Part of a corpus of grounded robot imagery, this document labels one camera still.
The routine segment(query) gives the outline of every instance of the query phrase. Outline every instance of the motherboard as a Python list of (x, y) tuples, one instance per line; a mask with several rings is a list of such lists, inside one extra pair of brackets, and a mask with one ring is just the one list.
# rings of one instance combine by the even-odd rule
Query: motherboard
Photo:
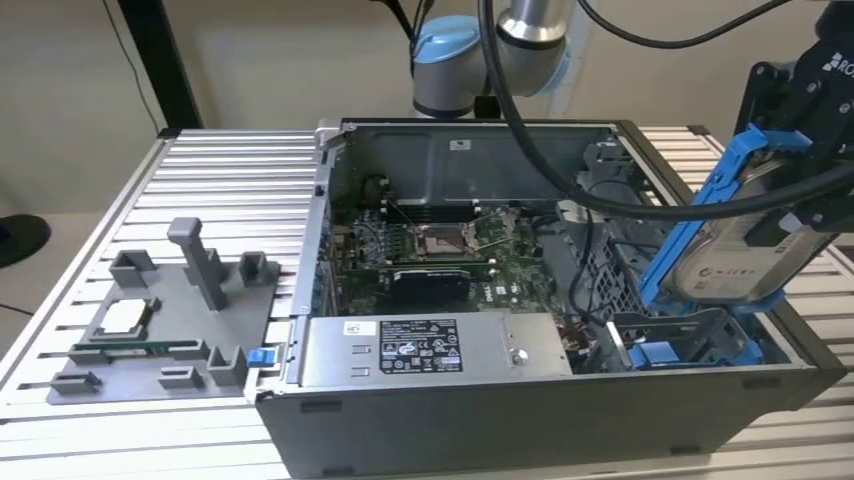
[(342, 315), (565, 309), (529, 212), (382, 200), (334, 225)]

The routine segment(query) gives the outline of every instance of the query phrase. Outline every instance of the white component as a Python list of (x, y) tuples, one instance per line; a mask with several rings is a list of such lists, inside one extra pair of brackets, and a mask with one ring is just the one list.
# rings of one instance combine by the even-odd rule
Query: white component
[(372, 337), (376, 335), (376, 322), (344, 322), (344, 335), (346, 336), (365, 336)]
[(101, 321), (101, 329), (103, 333), (126, 333), (148, 313), (148, 305), (145, 300), (137, 298), (133, 300), (118, 300), (109, 305), (103, 320)]
[(448, 149), (454, 152), (458, 150), (470, 150), (470, 140), (450, 140)]

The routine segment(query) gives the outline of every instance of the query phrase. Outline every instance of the warning label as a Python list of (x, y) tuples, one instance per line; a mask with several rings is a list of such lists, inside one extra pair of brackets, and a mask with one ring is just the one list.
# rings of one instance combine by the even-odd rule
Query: warning label
[(448, 373), (462, 371), (456, 320), (392, 320), (378, 322), (382, 373)]

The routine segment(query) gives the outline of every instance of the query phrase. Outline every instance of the black cable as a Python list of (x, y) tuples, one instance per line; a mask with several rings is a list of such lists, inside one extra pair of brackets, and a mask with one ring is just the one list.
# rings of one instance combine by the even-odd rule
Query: black cable
[(593, 323), (600, 327), (604, 327), (604, 324), (596, 319), (589, 312), (580, 307), (577, 301), (575, 300), (575, 291), (577, 290), (577, 284), (580, 282), (581, 276), (584, 275), (584, 271), (587, 270), (587, 262), (589, 261), (589, 254), (592, 252), (592, 214), (589, 210), (587, 210), (587, 229), (584, 231), (584, 246), (581, 247), (581, 255), (577, 260), (577, 270), (575, 270), (575, 276), (572, 276), (572, 281), (569, 282), (569, 306), (575, 313), (581, 317), (581, 322)]
[(417, 0), (417, 6), (414, 7), (414, 16), (412, 17), (412, 38), (409, 40), (409, 75), (414, 71), (414, 54), (417, 47), (417, 40), (421, 38), (421, 30), (424, 28), (424, 20), (432, 10), (434, 0)]
[(412, 30), (409, 19), (405, 18), (405, 12), (402, 11), (402, 7), (400, 7), (400, 2), (397, 0), (374, 0), (374, 1), (380, 2), (382, 5), (388, 7), (388, 10), (390, 10), (390, 13), (394, 16), (394, 19), (397, 20), (397, 24), (400, 25), (400, 29), (402, 30), (402, 34), (405, 35), (405, 38), (408, 38), (410, 42), (414, 31)]
[(759, 17), (764, 13), (773, 10), (776, 7), (783, 6), (791, 2), (791, 0), (771, 0), (767, 3), (759, 5), (756, 8), (744, 13), (740, 17), (733, 18), (727, 23), (720, 25), (713, 30), (697, 35), (693, 38), (688, 38), (685, 40), (652, 40), (649, 38), (635, 35), (633, 33), (627, 32), (611, 22), (608, 22), (601, 15), (592, 9), (587, 0), (577, 0), (577, 6), (581, 7), (584, 13), (589, 17), (589, 19), (599, 25), (604, 30), (616, 35), (619, 38), (625, 40), (627, 42), (633, 43), (635, 45), (640, 45), (648, 48), (661, 48), (665, 50), (677, 50), (681, 48), (693, 47), (701, 43), (705, 43), (708, 40), (717, 38), (724, 33), (729, 32), (735, 28), (740, 27), (749, 20)]
[(121, 48), (121, 53), (124, 54), (124, 58), (128, 61), (130, 70), (133, 71), (133, 81), (136, 82), (136, 91), (138, 92), (138, 98), (142, 101), (142, 107), (145, 107), (145, 112), (148, 113), (150, 124), (154, 126), (154, 135), (156, 135), (160, 133), (160, 128), (157, 127), (157, 121), (154, 120), (153, 113), (150, 113), (150, 107), (148, 106), (148, 101), (145, 100), (145, 94), (142, 93), (142, 84), (138, 78), (138, 71), (136, 70), (136, 65), (133, 65), (133, 61), (130, 60), (130, 55), (128, 54), (128, 50), (126, 48), (124, 48), (124, 42), (121, 41), (121, 35), (118, 34), (118, 27), (116, 27), (116, 20), (112, 18), (112, 12), (109, 11), (106, 0), (101, 0), (101, 4), (103, 5), (103, 11), (106, 12), (106, 18), (109, 19), (109, 26), (112, 27), (112, 32), (116, 35), (116, 40), (118, 41), (118, 47)]
[(23, 310), (22, 308), (13, 307), (11, 305), (6, 305), (5, 303), (0, 303), (0, 308), (5, 308), (6, 310), (11, 310), (13, 312), (19, 313), (21, 315), (33, 316), (34, 313), (29, 310)]
[(849, 187), (854, 180), (854, 162), (828, 170), (819, 175), (753, 197), (731, 200), (709, 205), (649, 206), (615, 202), (584, 192), (575, 182), (567, 181), (543, 156), (524, 125), (518, 109), (509, 94), (504, 70), (497, 54), (497, 37), (492, 18), (492, 1), (477, 0), (477, 22), (482, 45), (484, 60), (492, 91), (501, 106), (506, 126), (524, 157), (565, 197), (581, 207), (612, 215), (633, 219), (685, 221), (729, 218), (763, 212), (801, 202), (841, 187)]

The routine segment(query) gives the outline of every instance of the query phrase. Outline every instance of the blue plastic clip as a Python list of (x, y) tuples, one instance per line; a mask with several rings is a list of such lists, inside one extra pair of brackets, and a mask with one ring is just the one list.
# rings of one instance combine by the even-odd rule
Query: blue plastic clip
[(254, 348), (249, 350), (245, 359), (245, 365), (249, 368), (266, 368), (276, 364), (276, 351), (265, 348)]

